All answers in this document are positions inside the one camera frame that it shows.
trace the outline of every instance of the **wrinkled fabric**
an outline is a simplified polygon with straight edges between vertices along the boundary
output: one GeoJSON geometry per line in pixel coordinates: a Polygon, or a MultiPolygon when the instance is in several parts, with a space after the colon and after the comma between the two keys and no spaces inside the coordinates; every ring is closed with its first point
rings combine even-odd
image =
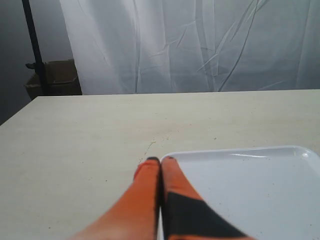
{"type": "Polygon", "coordinates": [[[320,88],[319,0],[60,0],[84,94],[320,88]]]}

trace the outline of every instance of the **black metal pole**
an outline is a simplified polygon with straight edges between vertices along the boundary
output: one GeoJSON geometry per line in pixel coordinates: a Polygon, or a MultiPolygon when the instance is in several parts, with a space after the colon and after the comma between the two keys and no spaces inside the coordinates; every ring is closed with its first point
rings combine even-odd
{"type": "Polygon", "coordinates": [[[32,16],[32,11],[31,11],[29,0],[22,0],[22,5],[23,5],[23,10],[24,10],[25,20],[26,20],[28,30],[29,30],[31,43],[32,43],[34,59],[35,59],[35,63],[26,64],[26,66],[29,69],[34,69],[35,73],[39,76],[43,94],[45,96],[48,96],[48,95],[50,95],[50,86],[47,81],[45,64],[44,64],[42,57],[41,57],[39,42],[38,42],[35,23],[34,23],[34,18],[32,16]]]}

